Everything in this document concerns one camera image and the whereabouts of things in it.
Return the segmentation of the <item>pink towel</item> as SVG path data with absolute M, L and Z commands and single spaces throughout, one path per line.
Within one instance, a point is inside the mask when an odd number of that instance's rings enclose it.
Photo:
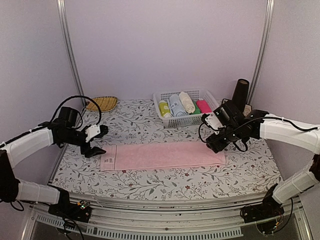
M 158 170 L 224 165 L 224 152 L 214 153 L 202 142 L 179 141 L 106 145 L 100 171 Z

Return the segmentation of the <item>white plastic basket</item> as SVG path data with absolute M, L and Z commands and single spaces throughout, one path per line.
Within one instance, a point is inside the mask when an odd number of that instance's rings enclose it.
M 153 94 L 155 110 L 165 128 L 198 125 L 219 103 L 206 89 L 163 91 Z

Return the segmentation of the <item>cream white towel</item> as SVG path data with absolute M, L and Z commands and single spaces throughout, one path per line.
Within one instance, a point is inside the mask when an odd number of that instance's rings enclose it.
M 182 106 L 184 107 L 185 111 L 188 114 L 195 111 L 193 101 L 186 92 L 181 91 L 178 96 L 179 96 L 180 102 L 182 103 Z

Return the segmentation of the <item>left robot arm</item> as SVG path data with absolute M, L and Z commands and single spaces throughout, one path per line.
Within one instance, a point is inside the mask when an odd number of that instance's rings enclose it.
M 109 132 L 109 128 L 101 124 L 102 110 L 98 110 L 99 116 L 96 124 L 77 127 L 77 119 L 82 118 L 80 112 L 72 107 L 64 106 L 66 102 L 76 98 L 88 100 L 97 105 L 97 102 L 88 96 L 70 96 L 59 104 L 50 121 L 40 123 L 36 128 L 1 143 L 1 202 L 48 204 L 63 217 L 70 217 L 74 213 L 74 205 L 70 202 L 68 191 L 18 179 L 13 169 L 29 156 L 52 145 L 57 145 L 59 148 L 63 148 L 64 145 L 78 146 L 80 153 L 86 158 L 106 153 L 99 147 L 91 146 L 93 139 L 102 138 Z

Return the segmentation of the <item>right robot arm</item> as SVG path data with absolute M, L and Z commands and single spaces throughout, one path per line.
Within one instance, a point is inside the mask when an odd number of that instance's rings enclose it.
M 244 206 L 240 215 L 246 223 L 276 217 L 284 213 L 283 203 L 304 193 L 320 182 L 320 127 L 289 120 L 254 109 L 244 115 L 232 100 L 228 100 L 211 113 L 204 113 L 201 121 L 213 133 L 203 142 L 215 153 L 230 143 L 249 139 L 265 139 L 297 146 L 313 153 L 312 160 L 291 177 L 273 185 L 260 204 Z

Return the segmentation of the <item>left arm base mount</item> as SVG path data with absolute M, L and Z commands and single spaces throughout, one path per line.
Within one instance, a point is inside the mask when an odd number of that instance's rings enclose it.
M 70 220 L 88 223 L 91 217 L 91 203 L 86 200 L 81 200 L 77 203 L 58 203 L 52 204 L 48 208 L 48 213 L 58 217 L 65 217 Z

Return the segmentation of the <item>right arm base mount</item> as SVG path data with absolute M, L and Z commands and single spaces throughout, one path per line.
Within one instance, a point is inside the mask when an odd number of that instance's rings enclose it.
M 261 221 L 285 213 L 284 208 L 277 202 L 262 202 L 259 204 L 248 204 L 240 209 L 240 216 L 245 223 Z

